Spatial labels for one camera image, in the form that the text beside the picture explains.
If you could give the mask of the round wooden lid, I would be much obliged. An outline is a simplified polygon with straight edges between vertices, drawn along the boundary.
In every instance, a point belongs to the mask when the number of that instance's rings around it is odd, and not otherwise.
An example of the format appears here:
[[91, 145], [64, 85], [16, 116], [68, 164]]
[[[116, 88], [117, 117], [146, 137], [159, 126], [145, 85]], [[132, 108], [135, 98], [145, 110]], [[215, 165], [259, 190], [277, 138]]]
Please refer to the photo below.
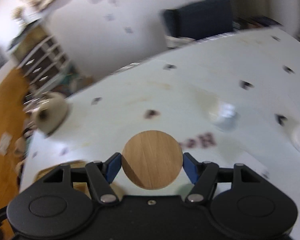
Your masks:
[[183, 166], [179, 143], [162, 131], [144, 131], [129, 139], [122, 151], [122, 168], [128, 179], [146, 190], [173, 183]]

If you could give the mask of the cream cat-shaped ceramic pot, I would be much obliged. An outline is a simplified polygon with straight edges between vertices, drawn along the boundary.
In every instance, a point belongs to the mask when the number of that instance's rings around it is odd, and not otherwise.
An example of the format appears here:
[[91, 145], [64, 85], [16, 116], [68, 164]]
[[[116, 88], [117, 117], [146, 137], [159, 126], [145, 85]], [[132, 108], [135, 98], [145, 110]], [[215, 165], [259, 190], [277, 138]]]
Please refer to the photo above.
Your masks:
[[66, 97], [59, 92], [47, 92], [31, 114], [31, 119], [42, 133], [50, 135], [65, 120], [69, 110]]

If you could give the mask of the grey plastic drawer unit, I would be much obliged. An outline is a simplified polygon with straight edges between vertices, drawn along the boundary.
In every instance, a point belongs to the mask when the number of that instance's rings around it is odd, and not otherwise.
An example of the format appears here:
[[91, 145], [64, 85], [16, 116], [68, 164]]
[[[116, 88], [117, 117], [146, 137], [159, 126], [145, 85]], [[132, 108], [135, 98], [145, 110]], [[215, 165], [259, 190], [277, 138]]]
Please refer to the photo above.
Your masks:
[[42, 89], [66, 73], [69, 58], [53, 36], [47, 36], [20, 61], [18, 68], [34, 89]]

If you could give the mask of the dark blue cushioned chair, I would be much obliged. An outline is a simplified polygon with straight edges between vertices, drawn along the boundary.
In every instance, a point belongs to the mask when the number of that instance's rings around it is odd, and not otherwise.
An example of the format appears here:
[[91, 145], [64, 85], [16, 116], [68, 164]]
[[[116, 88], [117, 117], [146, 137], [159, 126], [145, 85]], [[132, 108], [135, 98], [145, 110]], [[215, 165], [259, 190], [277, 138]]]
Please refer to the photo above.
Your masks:
[[168, 35], [201, 40], [233, 31], [230, 0], [204, 0], [161, 13]]

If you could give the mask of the white wall power socket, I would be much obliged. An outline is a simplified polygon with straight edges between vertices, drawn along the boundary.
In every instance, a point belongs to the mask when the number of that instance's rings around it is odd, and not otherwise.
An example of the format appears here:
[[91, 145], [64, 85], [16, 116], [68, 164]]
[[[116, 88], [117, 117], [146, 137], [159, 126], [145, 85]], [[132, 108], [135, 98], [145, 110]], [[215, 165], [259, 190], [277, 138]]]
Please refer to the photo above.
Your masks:
[[5, 156], [7, 154], [8, 148], [10, 146], [12, 136], [4, 132], [0, 138], [0, 155]]

